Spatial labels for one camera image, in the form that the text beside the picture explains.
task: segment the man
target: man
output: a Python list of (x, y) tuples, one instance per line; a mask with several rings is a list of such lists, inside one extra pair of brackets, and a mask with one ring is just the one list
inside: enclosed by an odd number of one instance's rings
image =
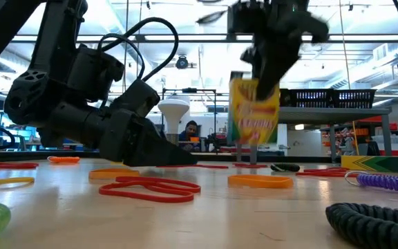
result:
[(198, 131), (198, 124), (196, 124), (196, 122), (194, 122), (193, 120), (188, 122), (187, 125), (185, 125), (185, 130), (179, 134), (179, 142), (180, 142), (179, 146), (189, 152), (200, 151), (199, 142), (182, 143), (182, 142), (189, 142), (190, 137), (197, 136), (197, 131)]

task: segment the workbench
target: workbench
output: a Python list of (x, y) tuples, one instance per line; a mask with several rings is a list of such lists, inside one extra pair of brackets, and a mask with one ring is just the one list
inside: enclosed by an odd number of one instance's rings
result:
[[(373, 118), (381, 116), (383, 144), (385, 145), (385, 155), (391, 156), (391, 132), (389, 121), (389, 109), (343, 109), (343, 108), (300, 108), (300, 107), (281, 107), (279, 111), (279, 123), (287, 125), (330, 125), (330, 149), (332, 162), (336, 160), (336, 144), (334, 125)], [(241, 159), (242, 145), (237, 145), (237, 160)], [(251, 146), (250, 163), (254, 164), (257, 160), (257, 146)]]
[[(35, 177), (29, 185), (0, 185), (0, 203), (12, 213), (0, 249), (353, 249), (331, 228), (327, 206), (338, 202), (398, 208), (398, 192), (349, 185), (343, 178), (295, 176), (289, 189), (229, 187), (232, 174), (270, 175), (270, 168), (137, 167), (141, 176), (188, 181), (202, 187), (188, 203), (155, 203), (99, 194), (113, 180), (89, 180), (93, 169), (123, 168), (102, 159), (31, 170), (0, 169), (0, 178)], [(332, 165), (300, 164), (303, 169)], [(155, 194), (141, 187), (130, 191)]]

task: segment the orange rubber band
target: orange rubber band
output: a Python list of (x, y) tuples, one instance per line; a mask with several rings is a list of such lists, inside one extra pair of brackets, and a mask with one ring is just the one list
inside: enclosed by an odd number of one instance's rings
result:
[(47, 160), (51, 163), (78, 163), (81, 158), (75, 156), (49, 156)]
[(116, 179), (119, 176), (139, 176), (139, 171), (132, 169), (95, 169), (88, 175), (90, 179)]
[(284, 176), (233, 175), (228, 176), (228, 185), (256, 188), (288, 188), (293, 186), (293, 180)]

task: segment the crayon box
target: crayon box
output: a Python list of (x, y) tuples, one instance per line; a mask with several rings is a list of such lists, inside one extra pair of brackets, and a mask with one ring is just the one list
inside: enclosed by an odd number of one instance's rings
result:
[(229, 86), (229, 140), (243, 145), (277, 142), (280, 87), (263, 101), (256, 100), (258, 80), (235, 78)]

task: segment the rubber band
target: rubber band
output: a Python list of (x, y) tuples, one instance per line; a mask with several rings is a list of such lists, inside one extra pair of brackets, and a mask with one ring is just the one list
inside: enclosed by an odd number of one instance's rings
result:
[(229, 169), (228, 166), (224, 165), (165, 165), (165, 166), (156, 166), (161, 168), (179, 168), (179, 167), (202, 167), (206, 169)]
[(139, 176), (139, 171), (132, 169), (95, 169), (88, 175), (90, 179), (116, 179), (118, 176)]
[(33, 177), (14, 177), (14, 178), (2, 178), (0, 179), (0, 185), (9, 183), (34, 183), (35, 178)]
[(256, 188), (288, 188), (293, 186), (293, 180), (283, 176), (233, 175), (228, 176), (228, 184)]
[(47, 160), (51, 163), (78, 163), (81, 158), (77, 156), (49, 156)]
[(245, 163), (233, 163), (234, 167), (242, 167), (242, 168), (247, 168), (247, 169), (260, 169), (260, 168), (266, 168), (268, 165), (248, 165)]
[(363, 187), (362, 185), (360, 185), (358, 183), (353, 183), (352, 181), (348, 180), (348, 177), (351, 177), (350, 176), (351, 174), (370, 174), (370, 173), (360, 172), (360, 171), (352, 171), (352, 172), (348, 172), (348, 173), (345, 174), (345, 181), (347, 181), (349, 184), (354, 185), (354, 186)]
[[(296, 176), (322, 176), (322, 177), (345, 177), (347, 172), (297, 172)], [(357, 173), (348, 174), (347, 177), (357, 177)]]
[(0, 163), (0, 169), (36, 169), (39, 163)]
[(185, 181), (179, 181), (179, 180), (157, 178), (157, 177), (120, 176), (120, 177), (116, 178), (116, 181), (118, 183), (126, 183), (128, 181), (146, 181), (146, 182), (151, 182), (151, 183), (168, 183), (168, 184), (184, 186), (184, 187), (174, 187), (174, 186), (168, 185), (169, 188), (172, 190), (182, 190), (182, 191), (188, 191), (188, 192), (192, 192), (192, 193), (200, 192), (200, 186), (197, 184), (189, 183), (189, 182), (185, 182)]
[[(153, 177), (136, 177), (136, 176), (121, 176), (117, 177), (116, 181), (119, 183), (111, 183), (104, 185), (99, 188), (99, 193), (110, 196), (121, 196), (129, 197), (133, 199), (141, 199), (146, 201), (155, 201), (160, 203), (184, 203), (192, 201), (194, 199), (193, 193), (200, 192), (200, 186), (194, 183), (188, 183), (184, 181), (153, 178)], [(175, 187), (169, 184), (176, 184), (185, 187)], [(130, 187), (135, 185), (141, 185), (148, 190), (164, 193), (164, 194), (175, 194), (174, 196), (155, 196), (151, 194), (140, 194), (135, 192), (113, 190), (120, 187)]]

